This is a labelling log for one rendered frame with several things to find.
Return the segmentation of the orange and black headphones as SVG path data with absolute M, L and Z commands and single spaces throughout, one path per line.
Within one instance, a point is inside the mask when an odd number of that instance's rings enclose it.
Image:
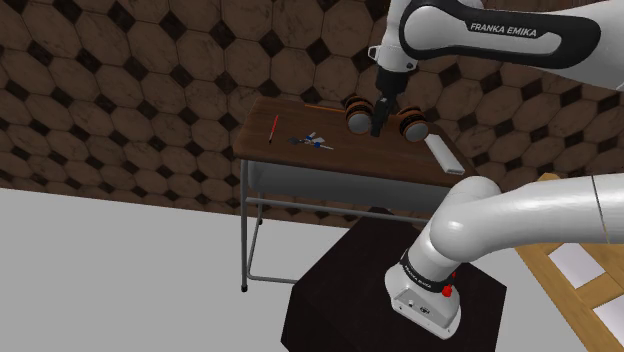
M 350 132 L 363 135 L 372 128 L 374 107 L 363 97 L 352 96 L 345 103 L 345 120 Z M 424 113 L 418 106 L 401 109 L 396 117 L 400 119 L 399 133 L 408 142 L 419 142 L 429 134 L 429 126 Z

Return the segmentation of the brown desk with metal legs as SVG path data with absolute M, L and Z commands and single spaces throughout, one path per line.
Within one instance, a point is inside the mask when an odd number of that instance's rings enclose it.
M 241 161 L 242 220 L 247 219 L 251 204 L 358 220 L 381 208 L 388 219 L 415 227 L 427 222 L 452 186 L 476 173 L 435 124 L 429 125 L 430 134 L 444 140 L 464 167 L 463 175 L 445 173 L 423 141 L 356 135 L 348 131 L 344 113 L 304 104 L 270 97 L 254 102 L 233 145 L 233 153 Z M 276 115 L 279 121 L 269 144 Z M 288 142 L 312 132 L 333 150 Z

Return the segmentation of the white remote control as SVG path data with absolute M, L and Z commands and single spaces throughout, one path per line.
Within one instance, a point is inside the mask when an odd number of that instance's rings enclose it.
M 439 135 L 429 134 L 424 141 L 445 173 L 452 175 L 465 173 L 462 164 Z

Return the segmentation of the blue and white keys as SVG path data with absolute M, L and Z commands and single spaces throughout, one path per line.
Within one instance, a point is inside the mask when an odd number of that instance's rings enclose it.
M 305 144 L 316 149 L 333 150 L 333 147 L 326 145 L 325 140 L 322 137 L 317 137 L 315 132 L 308 134 L 304 138 L 291 137 L 288 139 L 288 142 L 292 145 Z

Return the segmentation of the dark robot stand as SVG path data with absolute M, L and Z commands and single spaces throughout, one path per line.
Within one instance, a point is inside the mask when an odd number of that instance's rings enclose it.
M 506 287 L 471 264 L 456 271 L 456 333 L 442 340 L 395 312 L 384 285 L 420 232 L 374 208 L 293 286 L 281 342 L 288 352 L 495 352 Z

